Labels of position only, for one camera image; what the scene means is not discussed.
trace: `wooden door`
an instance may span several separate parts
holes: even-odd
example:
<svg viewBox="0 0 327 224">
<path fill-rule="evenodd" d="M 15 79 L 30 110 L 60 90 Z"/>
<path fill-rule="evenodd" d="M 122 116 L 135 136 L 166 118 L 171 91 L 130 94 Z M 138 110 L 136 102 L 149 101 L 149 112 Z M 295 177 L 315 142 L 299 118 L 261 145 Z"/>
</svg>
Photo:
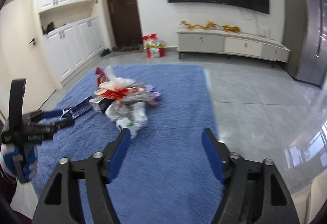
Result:
<svg viewBox="0 0 327 224">
<path fill-rule="evenodd" d="M 142 43 L 136 0 L 108 0 L 108 7 L 117 46 Z"/>
<path fill-rule="evenodd" d="M 9 98 L 12 79 L 26 78 L 24 112 L 37 110 L 56 90 L 36 38 L 32 9 L 32 0 L 7 0 L 0 11 L 0 103 Z M 29 44 L 33 38 L 36 45 Z M 1 112 L 7 117 L 5 106 Z"/>
<path fill-rule="evenodd" d="M 85 62 L 84 54 L 81 52 L 81 47 L 78 44 L 75 25 L 68 24 L 64 26 L 62 32 L 64 51 L 68 56 L 70 65 L 75 70 Z"/>
</svg>

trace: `dragon figurine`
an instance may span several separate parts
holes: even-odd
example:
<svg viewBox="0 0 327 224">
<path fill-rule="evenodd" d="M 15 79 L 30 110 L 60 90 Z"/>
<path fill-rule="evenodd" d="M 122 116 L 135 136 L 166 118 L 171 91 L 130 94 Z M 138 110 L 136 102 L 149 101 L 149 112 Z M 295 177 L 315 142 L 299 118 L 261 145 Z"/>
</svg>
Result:
<svg viewBox="0 0 327 224">
<path fill-rule="evenodd" d="M 210 28 L 215 28 L 217 26 L 217 24 L 213 23 L 212 21 L 208 21 L 205 27 L 200 24 L 191 25 L 190 23 L 187 23 L 185 20 L 181 21 L 179 24 L 187 26 L 188 29 L 194 29 L 195 27 L 200 27 L 201 29 L 206 29 L 206 30 Z"/>
<path fill-rule="evenodd" d="M 202 26 L 200 24 L 191 25 L 190 23 L 187 23 L 185 20 L 181 21 L 179 24 L 185 25 L 188 29 L 194 29 L 195 27 L 200 27 L 202 29 L 208 30 L 210 28 L 216 28 L 218 26 L 220 28 L 224 28 L 224 31 L 226 31 L 226 32 L 236 32 L 236 33 L 241 32 L 241 29 L 239 27 L 236 27 L 236 26 L 231 27 L 228 25 L 220 26 L 218 24 L 215 24 L 212 21 L 208 21 L 206 26 Z"/>
</svg>

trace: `gift bag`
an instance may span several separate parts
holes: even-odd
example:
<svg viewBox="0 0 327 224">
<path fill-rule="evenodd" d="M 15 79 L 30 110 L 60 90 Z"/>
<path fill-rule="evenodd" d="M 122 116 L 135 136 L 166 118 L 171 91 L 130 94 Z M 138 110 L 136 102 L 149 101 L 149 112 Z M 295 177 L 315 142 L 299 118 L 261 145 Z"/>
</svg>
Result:
<svg viewBox="0 0 327 224">
<path fill-rule="evenodd" d="M 143 36 L 142 40 L 147 50 L 148 58 L 156 58 L 165 56 L 166 43 L 157 38 L 156 34 Z"/>
</svg>

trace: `refrigerator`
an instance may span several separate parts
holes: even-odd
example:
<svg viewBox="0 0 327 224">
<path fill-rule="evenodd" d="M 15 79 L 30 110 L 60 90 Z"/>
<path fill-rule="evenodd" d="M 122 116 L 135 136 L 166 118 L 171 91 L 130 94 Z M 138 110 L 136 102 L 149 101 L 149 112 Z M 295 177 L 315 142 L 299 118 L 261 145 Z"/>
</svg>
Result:
<svg viewBox="0 0 327 224">
<path fill-rule="evenodd" d="M 285 0 L 283 45 L 291 50 L 285 70 L 322 87 L 327 70 L 327 0 Z"/>
</svg>

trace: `screw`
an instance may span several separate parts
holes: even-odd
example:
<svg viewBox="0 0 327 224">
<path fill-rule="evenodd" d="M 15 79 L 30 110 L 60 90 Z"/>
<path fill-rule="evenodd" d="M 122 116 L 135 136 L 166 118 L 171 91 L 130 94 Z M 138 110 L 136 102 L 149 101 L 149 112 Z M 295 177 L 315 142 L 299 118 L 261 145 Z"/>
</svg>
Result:
<svg viewBox="0 0 327 224">
<path fill-rule="evenodd" d="M 240 158 L 240 155 L 238 155 L 236 152 L 232 152 L 229 156 L 230 156 L 232 159 L 239 159 L 239 158 Z"/>
<path fill-rule="evenodd" d="M 271 160 L 271 159 L 265 159 L 265 160 L 264 160 L 264 163 L 265 163 L 266 165 L 274 165 L 274 162 L 273 162 L 273 160 Z"/>
<path fill-rule="evenodd" d="M 99 158 L 102 158 L 103 157 L 103 153 L 102 152 L 96 152 L 92 155 L 92 157 L 94 159 L 99 159 Z"/>
<path fill-rule="evenodd" d="M 60 164 L 66 164 L 68 161 L 69 161 L 68 158 L 61 158 L 59 163 Z"/>
</svg>

